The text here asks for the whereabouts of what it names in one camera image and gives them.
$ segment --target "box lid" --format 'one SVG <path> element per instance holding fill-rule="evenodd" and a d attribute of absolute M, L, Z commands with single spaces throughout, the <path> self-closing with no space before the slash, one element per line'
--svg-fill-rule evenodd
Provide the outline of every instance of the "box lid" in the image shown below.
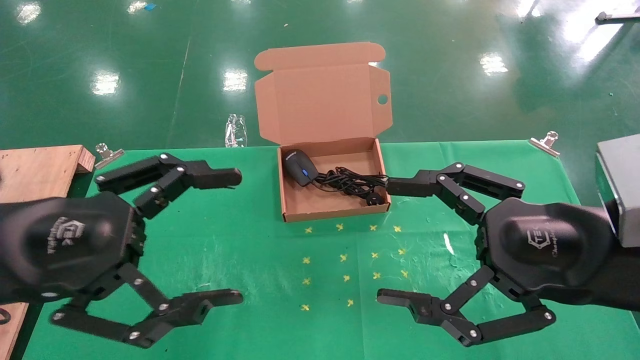
<path fill-rule="evenodd" d="M 268 49 L 255 82 L 260 135 L 280 145 L 375 137 L 392 124 L 389 73 L 370 42 Z"/>

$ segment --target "black computer mouse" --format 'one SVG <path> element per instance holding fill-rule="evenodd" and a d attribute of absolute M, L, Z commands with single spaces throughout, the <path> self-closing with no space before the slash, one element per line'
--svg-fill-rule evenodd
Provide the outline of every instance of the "black computer mouse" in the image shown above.
<path fill-rule="evenodd" d="M 318 170 L 301 150 L 289 150 L 284 154 L 284 167 L 300 186 L 309 185 L 318 177 Z"/>

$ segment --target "gray metal box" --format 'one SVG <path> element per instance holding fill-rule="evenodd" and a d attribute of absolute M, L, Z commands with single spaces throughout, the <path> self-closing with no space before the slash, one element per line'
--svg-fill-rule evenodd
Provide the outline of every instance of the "gray metal box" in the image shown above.
<path fill-rule="evenodd" d="M 603 203 L 618 205 L 609 216 L 622 246 L 640 246 L 640 134 L 598 143 L 596 182 Z"/>

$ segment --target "cardboard box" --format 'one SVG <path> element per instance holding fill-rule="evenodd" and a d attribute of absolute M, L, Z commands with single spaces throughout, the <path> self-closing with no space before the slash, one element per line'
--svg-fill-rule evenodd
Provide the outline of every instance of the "cardboard box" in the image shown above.
<path fill-rule="evenodd" d="M 369 65 L 382 61 L 378 44 L 359 42 L 269 49 L 255 58 L 272 70 L 255 82 L 260 135 L 280 144 L 278 172 L 286 222 L 384 213 L 387 203 L 367 206 L 359 197 L 300 186 L 282 168 L 282 154 L 304 151 L 318 171 L 337 166 L 363 175 L 385 173 L 376 136 L 392 124 L 390 77 Z"/>

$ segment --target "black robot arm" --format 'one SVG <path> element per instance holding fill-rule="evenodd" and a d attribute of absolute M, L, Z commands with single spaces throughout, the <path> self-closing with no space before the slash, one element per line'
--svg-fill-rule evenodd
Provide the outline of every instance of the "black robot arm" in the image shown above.
<path fill-rule="evenodd" d="M 524 184 L 455 163 L 421 170 L 411 179 L 391 177 L 391 195 L 436 195 L 471 225 L 480 269 L 446 299 L 380 289 L 378 301 L 407 307 L 418 323 L 445 329 L 464 346 L 544 329 L 556 321 L 540 299 L 640 310 L 640 249 L 620 245 L 605 209 L 522 202 Z M 484 206 L 463 188 L 501 200 Z M 487 284 L 520 302 L 525 313 L 474 325 L 460 309 Z"/>
<path fill-rule="evenodd" d="M 241 180 L 238 169 L 215 170 L 165 153 L 96 177 L 94 197 L 0 204 L 0 304 L 72 298 L 51 315 L 53 324 L 148 348 L 174 327 L 202 323 L 213 307 L 241 303 L 231 289 L 168 299 L 138 270 L 144 218 L 189 187 L 230 188 Z M 150 183 L 134 207 L 117 195 Z M 152 308 L 146 318 L 127 325 L 88 314 L 91 301 L 125 283 Z"/>

